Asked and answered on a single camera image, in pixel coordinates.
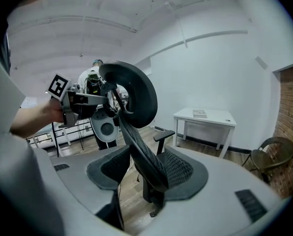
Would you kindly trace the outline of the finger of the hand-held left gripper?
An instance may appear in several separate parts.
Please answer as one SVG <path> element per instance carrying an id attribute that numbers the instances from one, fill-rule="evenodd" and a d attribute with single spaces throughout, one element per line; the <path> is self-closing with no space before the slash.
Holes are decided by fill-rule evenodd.
<path id="1" fill-rule="evenodd" d="M 104 96 L 77 93 L 74 96 L 74 113 L 78 115 L 78 119 L 91 118 L 97 106 L 107 102 L 108 99 Z"/>

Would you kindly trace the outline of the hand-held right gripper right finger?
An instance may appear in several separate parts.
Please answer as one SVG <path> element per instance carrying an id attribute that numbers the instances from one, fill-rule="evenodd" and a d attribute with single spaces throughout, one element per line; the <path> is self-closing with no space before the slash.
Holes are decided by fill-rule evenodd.
<path id="1" fill-rule="evenodd" d="M 236 163 L 172 146 L 173 151 L 201 162 L 206 185 L 191 199 L 168 201 L 142 236 L 228 236 L 254 227 L 235 192 L 250 190 L 271 215 L 282 199 L 267 184 Z"/>

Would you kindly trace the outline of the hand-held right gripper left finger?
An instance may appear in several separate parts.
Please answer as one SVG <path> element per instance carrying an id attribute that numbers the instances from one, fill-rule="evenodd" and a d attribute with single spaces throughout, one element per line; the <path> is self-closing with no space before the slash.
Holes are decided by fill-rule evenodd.
<path id="1" fill-rule="evenodd" d="M 33 151 L 64 230 L 124 229 L 118 186 L 129 167 L 129 146 L 59 158 Z"/>

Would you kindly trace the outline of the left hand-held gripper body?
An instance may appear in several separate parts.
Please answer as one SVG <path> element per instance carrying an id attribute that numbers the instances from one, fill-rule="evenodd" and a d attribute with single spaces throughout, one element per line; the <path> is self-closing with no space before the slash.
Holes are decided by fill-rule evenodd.
<path id="1" fill-rule="evenodd" d="M 59 100 L 61 104 L 64 123 L 60 127 L 73 127 L 77 122 L 78 114 L 72 111 L 72 104 L 73 97 L 79 92 L 79 85 L 74 84 L 71 79 L 56 73 L 46 92 L 52 98 Z"/>

